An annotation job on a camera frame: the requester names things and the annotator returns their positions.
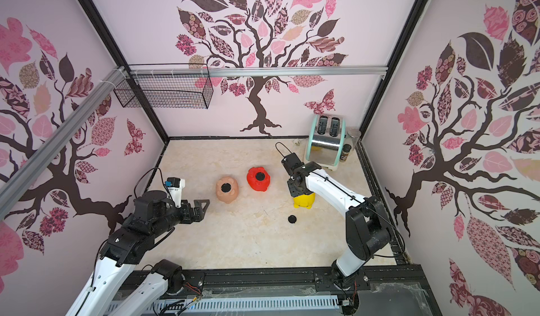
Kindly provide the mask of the yellow piggy bank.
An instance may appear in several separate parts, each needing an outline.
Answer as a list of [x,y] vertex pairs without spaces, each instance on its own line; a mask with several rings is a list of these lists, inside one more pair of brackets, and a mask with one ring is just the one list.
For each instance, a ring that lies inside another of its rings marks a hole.
[[311,209],[316,199],[315,193],[303,194],[293,198],[293,206],[298,208]]

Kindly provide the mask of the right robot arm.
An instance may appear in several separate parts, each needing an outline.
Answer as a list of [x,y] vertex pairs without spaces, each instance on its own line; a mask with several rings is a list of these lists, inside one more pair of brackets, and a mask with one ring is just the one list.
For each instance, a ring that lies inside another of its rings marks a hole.
[[384,258],[378,251],[390,244],[398,232],[379,198],[352,191],[321,165],[303,163],[295,153],[283,156],[281,164],[288,174],[287,185],[296,208],[310,209],[320,196],[345,219],[347,248],[331,266],[336,282],[347,284],[372,258]]

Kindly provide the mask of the peach piggy bank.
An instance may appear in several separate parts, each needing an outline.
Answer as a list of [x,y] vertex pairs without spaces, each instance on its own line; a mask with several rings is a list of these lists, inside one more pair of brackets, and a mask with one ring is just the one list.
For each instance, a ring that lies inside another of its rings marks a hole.
[[239,196],[239,184],[236,179],[226,176],[216,183],[217,199],[223,203],[232,203]]

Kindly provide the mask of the red piggy bank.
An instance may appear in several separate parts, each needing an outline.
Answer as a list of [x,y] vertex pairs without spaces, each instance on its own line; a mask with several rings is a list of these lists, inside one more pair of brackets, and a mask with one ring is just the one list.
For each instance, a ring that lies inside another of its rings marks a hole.
[[264,167],[250,168],[246,176],[247,183],[256,192],[265,192],[271,184],[271,177]]

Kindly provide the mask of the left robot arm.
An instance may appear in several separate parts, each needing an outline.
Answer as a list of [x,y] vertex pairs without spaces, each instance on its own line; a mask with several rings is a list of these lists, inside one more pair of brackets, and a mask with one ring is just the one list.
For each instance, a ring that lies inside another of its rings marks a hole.
[[[207,199],[195,200],[193,203],[186,200],[174,203],[162,192],[152,192],[137,198],[135,212],[98,250],[94,272],[67,313],[103,315],[144,255],[169,237],[176,225],[202,221],[209,204]],[[113,314],[142,315],[167,291],[180,292],[184,282],[180,265],[161,260]]]

